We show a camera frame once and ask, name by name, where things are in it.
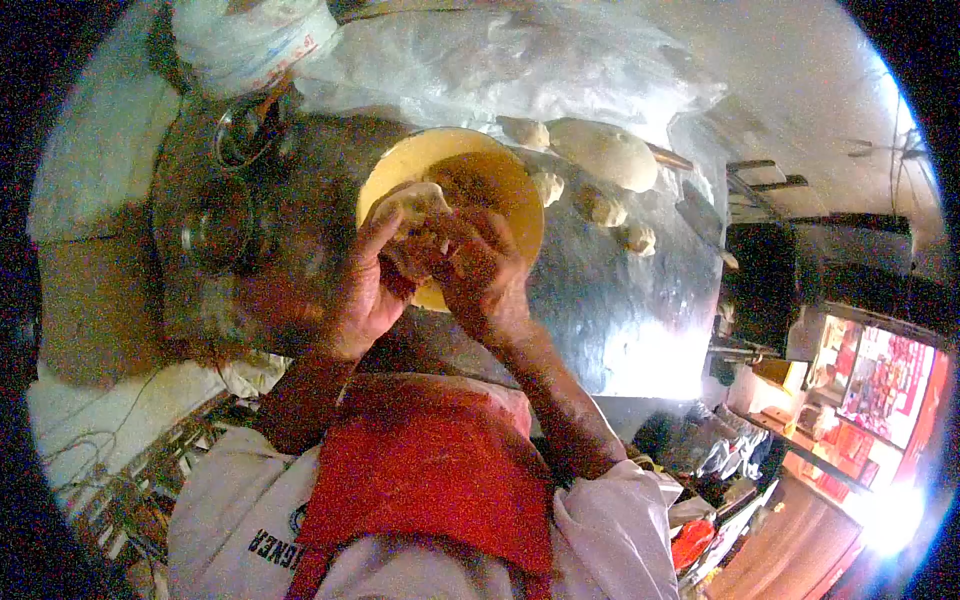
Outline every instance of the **person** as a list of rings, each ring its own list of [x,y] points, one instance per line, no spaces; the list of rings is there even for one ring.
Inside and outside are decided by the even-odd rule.
[[[169,526],[172,594],[677,598],[660,489],[532,319],[500,215],[425,226],[451,241],[434,270],[446,305],[522,392],[355,372],[415,291],[380,254],[400,220],[360,227],[310,350],[191,473]]]

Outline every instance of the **metal bowl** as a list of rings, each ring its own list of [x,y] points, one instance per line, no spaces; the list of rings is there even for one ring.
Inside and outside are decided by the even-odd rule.
[[[244,254],[256,227],[250,191],[243,180],[225,176],[204,183],[191,200],[180,227],[180,247],[210,273],[229,270]]]
[[[265,106],[264,99],[254,96],[228,108],[213,134],[213,157],[217,163],[228,171],[238,171],[260,159],[282,133],[287,105],[287,97],[281,96],[266,107],[266,112],[259,112]]]

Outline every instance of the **light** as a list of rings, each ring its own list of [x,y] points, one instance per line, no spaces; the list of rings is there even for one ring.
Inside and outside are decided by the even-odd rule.
[[[881,556],[898,554],[920,527],[924,496],[912,486],[894,484],[863,500],[864,542]]]

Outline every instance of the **red apron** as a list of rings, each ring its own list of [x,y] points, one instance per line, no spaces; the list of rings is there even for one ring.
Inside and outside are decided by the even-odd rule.
[[[465,544],[505,561],[527,598],[550,596],[553,485],[529,441],[526,398],[508,392],[515,406],[504,406],[467,381],[411,374],[351,384],[321,447],[297,537],[307,549],[287,600],[312,600],[339,548],[382,534]]]

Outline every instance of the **yellow bowl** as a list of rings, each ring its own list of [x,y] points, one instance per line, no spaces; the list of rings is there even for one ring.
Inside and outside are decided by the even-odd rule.
[[[484,180],[488,208],[503,215],[516,240],[517,249],[533,266],[543,241],[543,205],[523,162],[506,146],[474,130],[438,128],[414,133],[388,150],[373,167],[357,198],[357,227],[371,206],[387,192],[406,181],[421,181],[435,168],[450,169],[461,176]],[[446,195],[451,206],[471,200]],[[449,312],[444,294],[433,279],[414,295],[413,304],[427,310]]]

